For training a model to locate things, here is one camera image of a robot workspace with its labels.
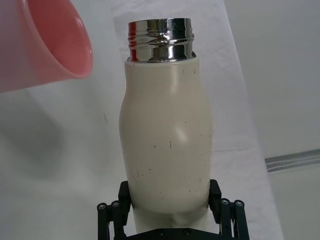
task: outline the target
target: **cream-colored bottle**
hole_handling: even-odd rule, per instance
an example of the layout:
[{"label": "cream-colored bottle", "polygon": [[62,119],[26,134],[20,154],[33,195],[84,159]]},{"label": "cream-colored bottle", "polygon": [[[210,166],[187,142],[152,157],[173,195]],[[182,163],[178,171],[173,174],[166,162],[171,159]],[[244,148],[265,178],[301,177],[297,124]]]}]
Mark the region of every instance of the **cream-colored bottle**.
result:
[{"label": "cream-colored bottle", "polygon": [[213,127],[191,20],[131,22],[128,39],[119,128],[136,230],[203,230]]}]

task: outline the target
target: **white wall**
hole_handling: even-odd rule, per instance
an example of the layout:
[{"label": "white wall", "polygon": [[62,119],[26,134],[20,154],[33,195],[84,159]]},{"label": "white wall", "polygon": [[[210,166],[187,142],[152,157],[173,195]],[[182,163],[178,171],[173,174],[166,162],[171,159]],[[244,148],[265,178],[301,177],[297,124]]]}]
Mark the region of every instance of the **white wall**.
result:
[{"label": "white wall", "polygon": [[320,1],[225,0],[265,158],[320,148]]},{"label": "white wall", "polygon": [[286,240],[319,239],[319,171],[320,164],[315,164],[269,173]]}]

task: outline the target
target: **pink plastic cup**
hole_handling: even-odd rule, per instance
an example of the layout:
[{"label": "pink plastic cup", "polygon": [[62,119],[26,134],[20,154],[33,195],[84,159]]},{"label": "pink plastic cup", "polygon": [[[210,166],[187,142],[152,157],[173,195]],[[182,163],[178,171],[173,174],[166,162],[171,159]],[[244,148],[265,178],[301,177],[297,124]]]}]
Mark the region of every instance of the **pink plastic cup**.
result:
[{"label": "pink plastic cup", "polygon": [[87,77],[88,33],[70,0],[0,1],[0,92]]}]

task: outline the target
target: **white backdrop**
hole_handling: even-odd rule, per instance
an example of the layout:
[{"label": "white backdrop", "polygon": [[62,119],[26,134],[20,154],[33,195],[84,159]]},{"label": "white backdrop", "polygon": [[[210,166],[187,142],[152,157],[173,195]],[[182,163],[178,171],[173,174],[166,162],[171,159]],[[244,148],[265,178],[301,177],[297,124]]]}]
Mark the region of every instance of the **white backdrop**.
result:
[{"label": "white backdrop", "polygon": [[[90,77],[0,94],[0,239],[97,237],[96,205],[115,200],[126,179],[118,118],[127,23],[190,17],[214,113],[212,177],[224,197],[246,203],[252,240],[282,240],[223,1],[73,2],[93,47]],[[132,216],[126,232],[135,232]]]}]

